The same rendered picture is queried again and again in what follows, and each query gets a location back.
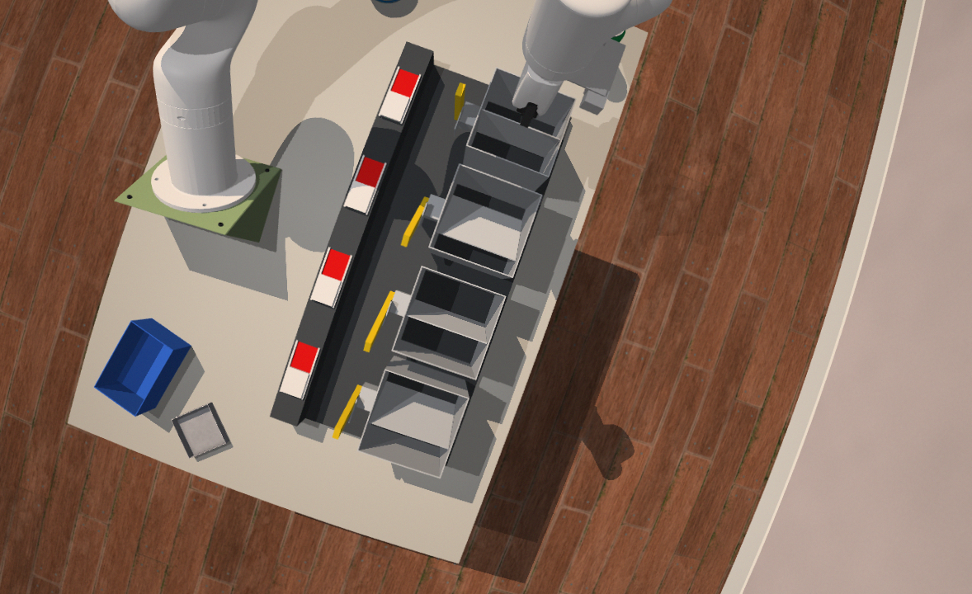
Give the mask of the blue open bin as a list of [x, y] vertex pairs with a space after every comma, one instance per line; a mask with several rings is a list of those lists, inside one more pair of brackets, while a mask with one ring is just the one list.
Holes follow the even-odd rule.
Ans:
[[146, 413], [157, 407], [190, 349], [153, 318], [132, 320], [94, 388], [135, 417]]

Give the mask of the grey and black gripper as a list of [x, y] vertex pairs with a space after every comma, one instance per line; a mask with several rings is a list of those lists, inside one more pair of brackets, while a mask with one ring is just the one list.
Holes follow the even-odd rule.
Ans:
[[531, 118], [546, 113], [553, 104], [555, 94], [560, 91], [561, 84], [563, 80], [542, 78], [526, 63], [512, 99], [513, 106], [517, 106], [517, 112], [522, 113], [520, 125], [528, 128]]

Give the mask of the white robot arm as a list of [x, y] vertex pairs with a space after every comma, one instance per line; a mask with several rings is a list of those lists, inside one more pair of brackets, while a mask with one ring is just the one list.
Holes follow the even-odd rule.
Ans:
[[[672, 1], [536, 0], [523, 55], [542, 78], [584, 87], [579, 108], [599, 114], [626, 47], [612, 38]], [[236, 155], [230, 65], [258, 0], [108, 2], [133, 29], [176, 29], [153, 63], [167, 155], [153, 172], [155, 198], [186, 213], [238, 205], [251, 195], [256, 173]]]

